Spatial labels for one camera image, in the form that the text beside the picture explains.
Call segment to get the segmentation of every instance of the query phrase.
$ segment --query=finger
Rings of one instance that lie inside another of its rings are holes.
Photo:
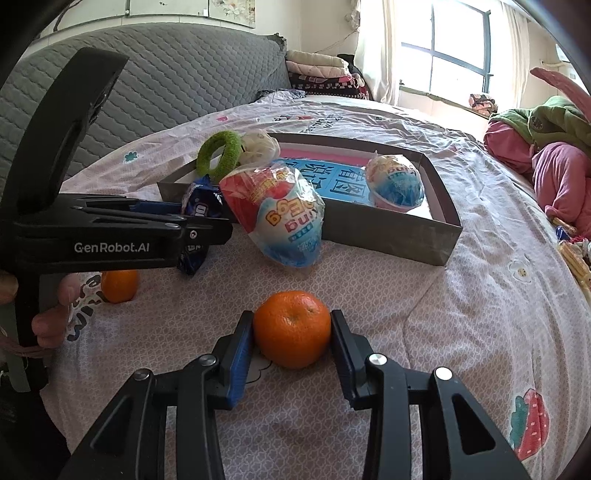
[[[17,290],[17,278],[4,270],[0,270],[0,305],[12,302],[17,295]]]
[[[38,337],[52,337],[63,333],[70,317],[68,307],[58,305],[33,317],[31,328]]]
[[[61,279],[57,287],[57,299],[60,305],[69,305],[80,296],[80,279],[77,273],[71,273]]]
[[[61,332],[61,334],[53,337],[38,337],[37,343],[43,348],[58,348],[64,342],[65,337],[66,333]]]

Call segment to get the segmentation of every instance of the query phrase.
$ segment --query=pink plush ear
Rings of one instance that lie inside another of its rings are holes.
[[[559,72],[551,72],[540,67],[531,69],[530,73],[565,94],[583,112],[587,122],[591,123],[591,96],[579,85]]]

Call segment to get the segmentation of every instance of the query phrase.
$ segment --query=plastic wrapped toy egg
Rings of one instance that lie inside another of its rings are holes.
[[[382,155],[369,160],[365,177],[378,207],[408,212],[420,206],[425,198],[418,170],[403,155]]]
[[[220,189],[266,256],[295,268],[318,260],[324,201],[299,170],[282,164],[240,167],[222,179]]]

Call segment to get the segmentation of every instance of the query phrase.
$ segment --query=tangerine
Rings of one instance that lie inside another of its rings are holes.
[[[113,270],[100,275],[100,289],[111,303],[123,303],[135,297],[138,291],[137,270]]]
[[[330,312],[305,291],[273,294],[255,312],[252,327],[261,353],[286,368],[313,364],[330,342]]]

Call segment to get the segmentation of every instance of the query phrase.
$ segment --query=gray quilted mattress cover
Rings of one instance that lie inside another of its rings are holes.
[[[21,60],[0,89],[0,192],[37,105],[82,47],[115,50],[129,61],[67,177],[133,140],[250,103],[259,90],[290,87],[276,41],[230,28],[138,24],[67,38]]]

